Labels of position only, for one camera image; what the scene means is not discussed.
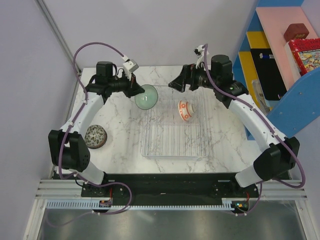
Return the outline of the green glass bowl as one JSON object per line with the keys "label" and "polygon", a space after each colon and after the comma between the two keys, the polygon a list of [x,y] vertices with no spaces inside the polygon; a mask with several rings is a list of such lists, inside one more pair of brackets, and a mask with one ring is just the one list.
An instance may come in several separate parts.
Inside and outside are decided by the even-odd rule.
{"label": "green glass bowl", "polygon": [[145,84],[141,86],[143,93],[139,93],[134,97],[136,106],[141,110],[149,110],[153,108],[158,101],[158,92],[153,85]]}

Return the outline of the orange patterned bowl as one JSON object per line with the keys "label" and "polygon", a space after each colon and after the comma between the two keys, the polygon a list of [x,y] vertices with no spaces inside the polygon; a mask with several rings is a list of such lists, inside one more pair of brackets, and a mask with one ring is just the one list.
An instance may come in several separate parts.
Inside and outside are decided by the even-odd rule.
{"label": "orange patterned bowl", "polygon": [[178,107],[178,114],[183,121],[187,122],[194,116],[194,113],[195,113],[194,106],[189,101],[181,100],[178,103],[177,107]]}

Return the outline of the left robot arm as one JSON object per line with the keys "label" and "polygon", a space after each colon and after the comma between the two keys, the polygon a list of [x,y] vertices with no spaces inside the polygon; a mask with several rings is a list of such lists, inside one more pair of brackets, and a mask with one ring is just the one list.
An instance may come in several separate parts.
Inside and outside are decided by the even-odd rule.
{"label": "left robot arm", "polygon": [[69,170],[89,182],[92,191],[99,197],[109,193],[110,185],[104,181],[105,173],[90,161],[85,135],[93,118],[112,93],[122,92],[127,98],[144,93],[134,74],[138,67],[134,60],[127,59],[123,63],[122,75],[118,77],[112,62],[99,61],[96,73],[84,87],[84,100],[78,110],[59,130],[51,130],[48,135],[52,163],[59,170]]}

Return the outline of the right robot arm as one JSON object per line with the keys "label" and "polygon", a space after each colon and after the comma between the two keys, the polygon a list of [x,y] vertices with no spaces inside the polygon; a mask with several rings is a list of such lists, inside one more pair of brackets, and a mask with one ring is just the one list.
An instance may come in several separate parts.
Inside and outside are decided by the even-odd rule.
{"label": "right robot arm", "polygon": [[206,61],[183,65],[178,77],[168,84],[181,93],[187,85],[191,91],[199,87],[212,89],[216,99],[238,116],[262,152],[251,166],[238,172],[229,184],[233,196],[242,196],[250,185],[277,180],[295,166],[302,168],[297,158],[299,141],[278,130],[255,105],[246,87],[233,79],[232,62],[228,56],[213,56],[211,69],[208,69]]}

